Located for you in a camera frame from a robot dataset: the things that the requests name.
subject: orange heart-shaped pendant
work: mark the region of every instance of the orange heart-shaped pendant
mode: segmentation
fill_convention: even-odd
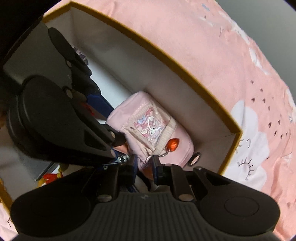
[[[179,142],[180,142],[179,138],[170,139],[165,146],[165,150],[166,151],[175,151],[179,145]]]

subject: pink bag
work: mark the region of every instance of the pink bag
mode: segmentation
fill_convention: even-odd
[[[148,178],[152,174],[146,159],[150,155],[162,155],[172,138],[179,139],[174,152],[160,157],[162,164],[181,167],[193,155],[194,147],[186,130],[171,117],[149,94],[138,92],[121,103],[107,119],[107,124],[125,134],[129,151],[138,156],[138,167]]]

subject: gray wall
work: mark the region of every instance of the gray wall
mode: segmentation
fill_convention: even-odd
[[[256,41],[296,99],[296,11],[284,0],[216,0]]]

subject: pink bedsheet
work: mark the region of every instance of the pink bedsheet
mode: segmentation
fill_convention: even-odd
[[[214,0],[77,2],[149,39],[216,96],[244,132],[224,175],[272,196],[281,209],[275,233],[290,240],[296,234],[296,107],[256,43]]]

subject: pink pencil case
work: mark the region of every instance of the pink pencil case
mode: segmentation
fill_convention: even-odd
[[[151,175],[145,171],[149,168],[147,158],[164,154],[170,139],[178,138],[179,145],[174,152],[159,158],[161,164],[183,167],[193,155],[193,143],[186,130],[145,92],[133,94],[115,108],[107,124],[125,134],[129,152],[138,156],[139,170],[148,178]]]

